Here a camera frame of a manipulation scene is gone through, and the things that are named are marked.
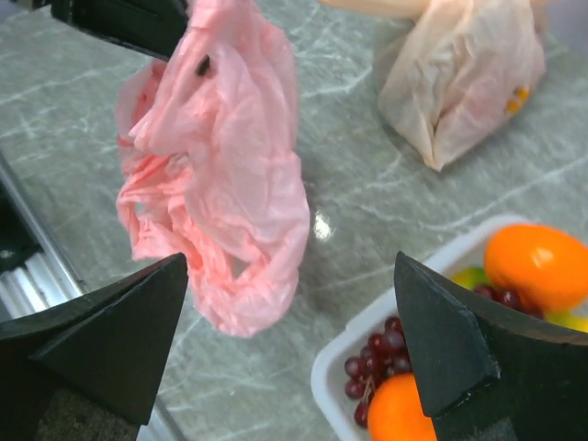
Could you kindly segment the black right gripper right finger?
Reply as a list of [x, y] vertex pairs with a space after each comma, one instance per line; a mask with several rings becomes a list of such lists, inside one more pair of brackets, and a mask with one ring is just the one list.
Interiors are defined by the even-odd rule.
[[488, 300], [404, 253], [394, 285], [438, 439], [586, 439], [585, 333]]

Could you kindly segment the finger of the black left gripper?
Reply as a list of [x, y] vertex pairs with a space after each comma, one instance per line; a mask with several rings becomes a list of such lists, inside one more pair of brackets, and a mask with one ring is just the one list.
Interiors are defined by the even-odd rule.
[[51, 16], [105, 42], [167, 61], [187, 28], [187, 2], [52, 1]]

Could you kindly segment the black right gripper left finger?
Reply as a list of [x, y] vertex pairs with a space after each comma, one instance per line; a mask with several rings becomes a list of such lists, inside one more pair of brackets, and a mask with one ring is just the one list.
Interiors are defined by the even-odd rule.
[[1, 324], [4, 440], [134, 440], [149, 423], [187, 290], [174, 254]]

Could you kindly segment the pink plastic bag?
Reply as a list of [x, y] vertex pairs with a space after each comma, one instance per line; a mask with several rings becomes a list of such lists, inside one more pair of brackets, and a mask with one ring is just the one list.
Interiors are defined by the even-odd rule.
[[286, 34], [253, 1], [194, 1], [168, 61], [120, 88], [119, 220], [134, 259], [181, 253], [198, 312], [250, 337], [299, 282], [311, 214]]

